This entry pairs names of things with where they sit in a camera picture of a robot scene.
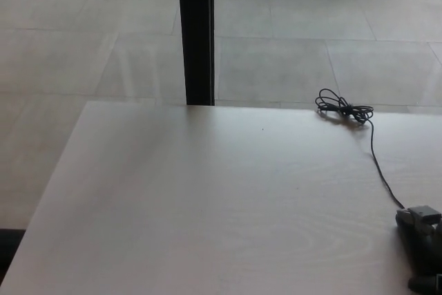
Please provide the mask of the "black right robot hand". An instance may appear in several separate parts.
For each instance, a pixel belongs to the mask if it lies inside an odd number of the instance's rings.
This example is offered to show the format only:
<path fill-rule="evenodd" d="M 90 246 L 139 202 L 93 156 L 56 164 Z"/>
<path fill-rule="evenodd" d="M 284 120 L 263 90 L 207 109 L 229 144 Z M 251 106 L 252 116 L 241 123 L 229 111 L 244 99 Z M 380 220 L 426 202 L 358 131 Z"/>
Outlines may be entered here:
<path fill-rule="evenodd" d="M 440 294 L 441 213 L 427 205 L 400 209 L 396 224 L 413 271 L 408 288 L 416 294 Z"/>

